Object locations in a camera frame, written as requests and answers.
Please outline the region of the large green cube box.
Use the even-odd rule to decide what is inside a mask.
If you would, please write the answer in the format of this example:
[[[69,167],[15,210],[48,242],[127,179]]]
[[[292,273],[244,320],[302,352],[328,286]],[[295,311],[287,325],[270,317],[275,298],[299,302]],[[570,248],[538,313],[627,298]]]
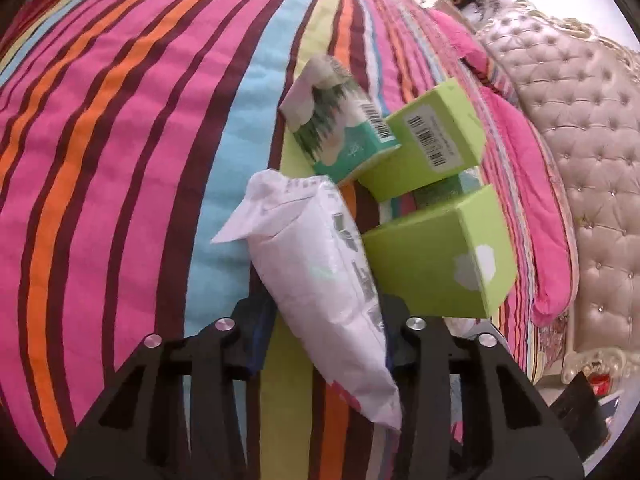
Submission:
[[[491,318],[515,283],[510,234],[491,185],[381,224],[362,241],[378,290],[414,315]]]

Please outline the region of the white plastic tissue pack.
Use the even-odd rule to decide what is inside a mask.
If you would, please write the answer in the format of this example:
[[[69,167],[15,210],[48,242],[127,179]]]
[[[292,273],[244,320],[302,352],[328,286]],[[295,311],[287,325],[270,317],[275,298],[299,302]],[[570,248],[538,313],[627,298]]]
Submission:
[[[386,364],[378,291],[331,179],[254,174],[213,238],[234,240],[246,241],[262,284],[326,383],[370,422],[398,431],[400,396]]]

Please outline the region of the pink pillow near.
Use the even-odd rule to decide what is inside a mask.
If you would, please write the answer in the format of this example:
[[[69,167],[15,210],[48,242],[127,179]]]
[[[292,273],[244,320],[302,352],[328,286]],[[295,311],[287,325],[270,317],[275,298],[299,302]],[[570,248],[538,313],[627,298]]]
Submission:
[[[573,304],[579,283],[575,234],[558,166],[525,115],[509,74],[492,53],[450,15],[437,10],[427,14],[444,33],[454,56],[480,83],[482,100],[498,127],[533,245],[532,321],[547,327]]]

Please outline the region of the teal small box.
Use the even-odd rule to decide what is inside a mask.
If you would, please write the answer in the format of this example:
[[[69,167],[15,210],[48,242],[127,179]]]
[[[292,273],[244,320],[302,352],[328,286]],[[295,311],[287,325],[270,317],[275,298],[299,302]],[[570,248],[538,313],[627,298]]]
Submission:
[[[464,194],[464,186],[459,176],[434,182],[412,193],[418,209],[446,202],[462,194]]]

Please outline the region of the tall green barcode box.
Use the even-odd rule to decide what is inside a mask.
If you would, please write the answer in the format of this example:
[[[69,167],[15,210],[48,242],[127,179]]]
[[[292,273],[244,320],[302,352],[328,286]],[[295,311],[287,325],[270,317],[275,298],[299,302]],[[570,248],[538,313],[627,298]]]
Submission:
[[[449,78],[386,117],[400,148],[359,177],[386,200],[460,174],[482,161],[486,134],[457,79]]]

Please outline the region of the striped colourful bed sheet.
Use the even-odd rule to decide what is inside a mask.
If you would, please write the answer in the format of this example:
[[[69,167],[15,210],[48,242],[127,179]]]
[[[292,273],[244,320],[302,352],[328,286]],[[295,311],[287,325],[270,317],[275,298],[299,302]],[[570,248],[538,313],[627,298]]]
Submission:
[[[411,0],[51,0],[1,51],[1,409],[52,471],[148,333],[178,338],[254,282],[210,239],[266,168],[306,174],[278,106],[336,56],[384,113],[448,77],[487,134],[516,279],[496,322],[538,377],[524,209],[480,83]]]

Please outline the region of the teal white tissue pack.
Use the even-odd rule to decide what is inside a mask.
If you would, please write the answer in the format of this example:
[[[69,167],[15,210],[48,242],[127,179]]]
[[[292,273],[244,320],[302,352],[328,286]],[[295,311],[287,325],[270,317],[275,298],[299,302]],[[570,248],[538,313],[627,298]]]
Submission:
[[[370,96],[333,56],[308,61],[280,112],[314,173],[336,184],[357,179],[400,148]]]

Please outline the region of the tufted beige headboard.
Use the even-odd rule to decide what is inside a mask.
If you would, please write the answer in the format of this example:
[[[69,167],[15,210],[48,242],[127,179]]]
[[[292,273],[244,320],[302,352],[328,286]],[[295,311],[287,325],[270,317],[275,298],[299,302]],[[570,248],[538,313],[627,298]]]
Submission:
[[[639,370],[639,55],[518,0],[478,38],[508,72],[559,168],[579,283],[563,382]]]

